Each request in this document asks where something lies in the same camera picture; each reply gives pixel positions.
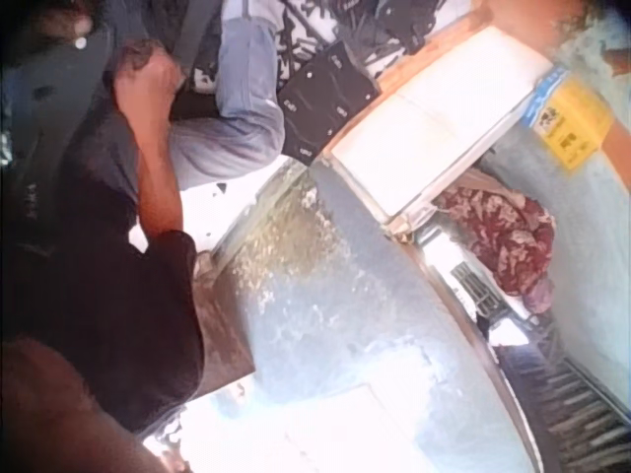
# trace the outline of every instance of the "yellow label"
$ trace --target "yellow label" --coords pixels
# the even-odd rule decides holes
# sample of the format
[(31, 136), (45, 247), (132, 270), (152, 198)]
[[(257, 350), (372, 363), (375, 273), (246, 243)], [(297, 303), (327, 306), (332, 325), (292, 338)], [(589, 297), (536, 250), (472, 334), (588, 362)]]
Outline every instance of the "yellow label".
[(569, 75), (543, 106), (533, 129), (566, 169), (575, 169), (600, 148), (612, 124), (606, 103)]

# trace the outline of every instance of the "hand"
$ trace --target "hand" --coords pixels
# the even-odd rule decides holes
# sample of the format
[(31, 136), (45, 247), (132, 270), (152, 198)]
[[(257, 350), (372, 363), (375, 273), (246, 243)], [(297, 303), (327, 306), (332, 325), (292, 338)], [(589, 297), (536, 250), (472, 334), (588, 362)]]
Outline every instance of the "hand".
[(171, 105), (183, 79), (179, 66), (155, 41), (135, 42), (123, 51), (114, 93), (139, 146), (166, 135)]

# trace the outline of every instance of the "leg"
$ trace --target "leg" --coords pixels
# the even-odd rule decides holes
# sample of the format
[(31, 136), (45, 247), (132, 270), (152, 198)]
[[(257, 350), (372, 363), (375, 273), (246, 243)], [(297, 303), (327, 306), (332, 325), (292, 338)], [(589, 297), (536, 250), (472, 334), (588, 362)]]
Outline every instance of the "leg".
[(172, 128), (171, 156), (181, 189), (263, 168), (282, 149), (285, 136), (283, 114), (276, 102), (275, 13), (261, 12), (256, 17), (257, 8), (250, 8), (252, 18), (243, 17), (237, 11), (243, 4), (242, 0), (224, 4), (217, 80), (222, 118), (186, 120)]

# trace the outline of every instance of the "clothing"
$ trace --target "clothing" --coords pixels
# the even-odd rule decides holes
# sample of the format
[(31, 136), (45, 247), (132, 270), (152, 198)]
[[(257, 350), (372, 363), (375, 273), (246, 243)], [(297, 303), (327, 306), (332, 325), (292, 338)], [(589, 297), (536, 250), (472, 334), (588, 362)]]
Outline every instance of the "clothing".
[(104, 410), (146, 433), (201, 380), (195, 245), (168, 232), (141, 253), (128, 242), (135, 204), (72, 164), (62, 174), (51, 254), (38, 261), (19, 239), (3, 239), (3, 339), (28, 336), (56, 350)]
[[(111, 21), (119, 22), (121, 16), (117, 13)], [(127, 37), (142, 37), (136, 32), (144, 32), (140, 26), (126, 25), (121, 30), (120, 35)], [(285, 134), (276, 100), (276, 71), (274, 30), (269, 22), (236, 18), (223, 24), (216, 95), (221, 117), (172, 124), (171, 159), (181, 190), (242, 176), (280, 155)], [(67, 155), (82, 160), (93, 178), (135, 201), (136, 147), (105, 85), (95, 94)]]
[(468, 248), (507, 295), (524, 296), (545, 277), (554, 220), (536, 201), (454, 185), (435, 203), (458, 223)]
[[(116, 17), (138, 33), (138, 15)], [(283, 143), (270, 25), (227, 22), (220, 69), (223, 118), (172, 128), (171, 159), (181, 188), (261, 168)], [(204, 358), (191, 291), (192, 239), (169, 232), (144, 254), (128, 242), (136, 220), (136, 167), (133, 136), (102, 85), (64, 156), (50, 253), (36, 255), (19, 229), (3, 222), (15, 234), (3, 234), (2, 304), (3, 338), (30, 336), (58, 351), (101, 406), (140, 435), (194, 394)]]

